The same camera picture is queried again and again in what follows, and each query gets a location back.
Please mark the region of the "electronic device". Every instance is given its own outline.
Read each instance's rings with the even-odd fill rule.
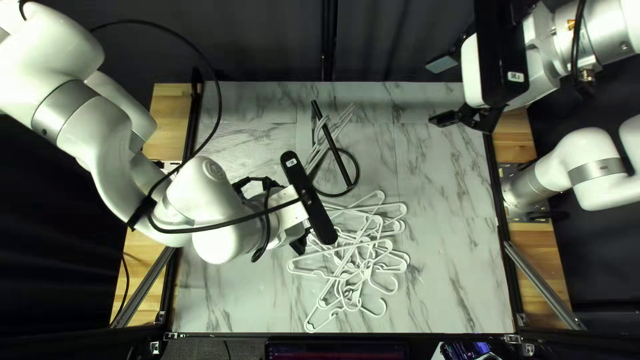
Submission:
[[[445,360],[476,360],[485,358],[496,358],[495,356],[485,357],[491,353],[491,347],[485,342],[455,341],[442,343],[440,353]]]

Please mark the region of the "pile of hangers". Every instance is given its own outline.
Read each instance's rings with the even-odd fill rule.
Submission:
[[[403,273],[410,261],[409,255],[393,249],[394,237],[406,227],[401,220],[406,215],[406,205],[384,201],[385,193],[378,190],[346,207],[325,202],[334,224],[340,220],[338,217],[345,217],[350,228],[359,225],[358,219],[362,219],[362,225],[356,231],[336,227],[338,240],[333,245],[321,244],[311,233],[307,237],[307,253],[288,262],[287,270],[292,274],[326,279],[303,324],[305,331],[318,331],[343,311],[361,311],[375,318],[387,312],[387,303],[381,297],[376,305],[381,309],[377,311],[370,308],[375,304],[363,304],[361,298],[366,286],[380,296],[393,295],[398,290],[393,274]],[[374,277],[390,277],[395,286],[385,288]]]

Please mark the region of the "black cable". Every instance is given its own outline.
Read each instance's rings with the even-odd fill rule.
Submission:
[[[118,311],[116,312],[116,316],[113,317],[114,320],[122,312],[122,308],[124,307],[124,304],[127,302],[127,295],[129,294],[129,281],[130,281],[129,268],[127,268],[127,262],[124,259],[124,254],[122,255],[122,266],[124,266],[124,274],[127,276],[127,285],[124,288],[124,295],[122,295],[122,302],[120,303],[120,308],[118,308]]]
[[[276,205],[276,206],[274,206],[272,208],[268,208],[268,209],[265,209],[265,210],[262,210],[262,211],[257,211],[257,212],[255,212],[253,214],[249,214],[249,215],[246,215],[246,216],[243,216],[243,217],[235,218],[233,220],[229,220],[229,221],[225,221],[225,222],[221,222],[221,223],[213,224],[213,225],[190,227],[190,228],[186,228],[186,229],[163,229],[162,227],[159,227],[156,224],[156,222],[154,221],[154,219],[153,219],[153,217],[151,215],[147,215],[147,217],[149,219],[149,223],[151,224],[151,226],[156,231],[159,231],[160,233],[163,233],[163,234],[188,234],[188,233],[197,233],[197,232],[200,232],[200,231],[221,229],[221,228],[226,227],[226,226],[240,224],[242,222],[253,220],[255,218],[259,218],[259,217],[262,217],[264,215],[273,213],[273,212],[278,211],[280,209],[284,209],[287,206],[290,206],[290,205],[293,205],[293,204],[297,203],[298,201],[300,201],[300,198],[289,200],[287,202],[283,202],[280,205]]]
[[[575,12],[575,22],[573,23],[573,38],[571,42],[571,79],[574,85],[580,83],[578,78],[578,55],[580,50],[580,31],[582,29],[582,20],[584,18],[584,7],[586,0],[578,0],[578,6]]]
[[[222,343],[225,344],[225,349],[227,350],[227,356],[229,356],[229,360],[231,360],[231,351],[229,351],[229,346],[227,345],[227,341],[222,340]]]
[[[345,196],[347,195],[351,190],[353,190],[356,185],[358,184],[358,181],[360,180],[360,166],[358,165],[358,162],[356,161],[356,158],[347,150],[341,149],[341,148],[336,148],[338,150],[338,152],[341,152],[343,154],[345,154],[349,159],[351,159],[351,161],[353,161],[353,165],[356,168],[356,175],[355,178],[353,180],[353,182],[351,183],[351,185],[347,186],[347,190],[344,190],[343,192],[340,193],[326,193],[323,192],[322,190],[318,189],[315,185],[314,185],[314,189],[316,189],[316,192],[324,197],[341,197],[341,196]],[[322,161],[324,160],[321,159],[320,162],[318,163],[318,167],[320,167],[320,164],[322,163]]]
[[[185,43],[188,47],[191,48],[191,50],[196,52],[196,54],[200,57],[200,59],[207,65],[207,69],[211,73],[211,76],[213,77],[213,81],[214,81],[214,83],[216,85],[216,93],[217,93],[217,96],[218,96],[218,115],[216,117],[216,123],[213,126],[213,130],[211,130],[211,132],[209,133],[209,136],[207,136],[207,138],[202,142],[202,144],[189,157],[190,159],[193,158],[202,149],[204,149],[204,147],[209,143],[209,140],[211,140],[211,138],[216,134],[216,132],[218,130],[218,127],[220,126],[220,120],[222,119],[222,94],[220,92],[220,83],[218,82],[218,77],[216,76],[216,71],[213,69],[213,66],[211,65],[211,63],[209,62],[209,60],[207,59],[205,54],[196,45],[194,45],[186,37],[178,34],[174,30],[166,28],[166,27],[164,27],[162,25],[158,25],[155,22],[144,21],[144,20],[136,20],[136,19],[123,19],[123,20],[118,20],[118,21],[114,21],[114,22],[108,22],[108,23],[102,24],[100,26],[96,26],[95,28],[91,29],[90,32],[94,33],[94,32],[96,32],[96,31],[98,31],[100,29],[108,28],[109,26],[118,25],[118,24],[144,25],[144,26],[149,26],[151,28],[158,29],[158,30],[164,31],[166,33],[169,33],[170,35],[178,38],[180,41]],[[150,199],[151,196],[153,195],[154,191],[158,188],[158,186],[160,186],[160,184],[163,181],[167,180],[169,177],[171,177],[176,172],[178,172],[184,166],[185,163],[186,163],[186,161],[181,163],[177,167],[175,167],[175,169],[169,171],[168,174],[163,176],[160,180],[158,180],[158,182],[156,182],[153,186],[151,186],[151,189],[149,189],[149,192],[147,193],[147,196],[145,197],[145,200]]]
[[[269,193],[271,192],[271,184],[267,184],[266,186],[267,188],[265,190],[264,206],[263,206],[265,210],[267,210],[269,207]],[[264,252],[267,251],[267,246],[269,245],[269,238],[271,237],[271,219],[269,219],[269,214],[264,215],[264,226],[267,229],[265,233],[264,241],[262,242],[262,245],[258,249],[256,249],[256,251],[253,253],[253,256],[251,257],[252,263],[258,261],[262,257],[262,255],[264,255]]]
[[[18,1],[18,10],[20,10],[20,16],[22,16],[22,20],[27,21],[27,17],[24,16],[24,4],[30,2],[31,0],[20,0]]]

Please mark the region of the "black rod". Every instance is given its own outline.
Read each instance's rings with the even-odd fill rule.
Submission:
[[[322,116],[322,112],[320,111],[320,107],[318,106],[318,103],[315,100],[311,100],[311,108],[313,109],[316,119],[320,121],[323,116]],[[342,157],[338,152],[338,148],[335,146],[335,142],[333,141],[333,137],[331,136],[331,132],[329,131],[329,127],[326,125],[326,123],[322,126],[322,131],[324,132],[324,137],[326,138],[326,141],[329,144],[329,148],[333,153],[335,162],[338,163],[338,168],[340,169],[340,173],[342,174],[342,178],[344,179],[344,182],[347,184],[347,187],[352,186],[353,182],[349,177],[349,172],[347,172],[347,168],[344,166]]]

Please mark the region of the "table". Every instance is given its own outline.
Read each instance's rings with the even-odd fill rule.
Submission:
[[[412,255],[383,318],[341,313],[327,332],[511,332],[513,320],[500,255],[488,167],[480,133],[462,125],[439,129],[427,119],[459,106],[461,84],[222,83],[223,123],[203,150],[231,181],[269,176],[286,184],[279,156],[310,148],[310,101],[336,117],[354,101],[363,111],[336,140],[360,162],[362,180],[339,199],[349,204],[383,190],[407,204],[408,232],[394,247]],[[207,86],[198,139],[213,126],[214,88]],[[317,184],[338,191],[336,169]],[[322,281],[285,271],[283,247],[258,263],[202,261],[191,246],[181,260],[173,330],[302,332]]]

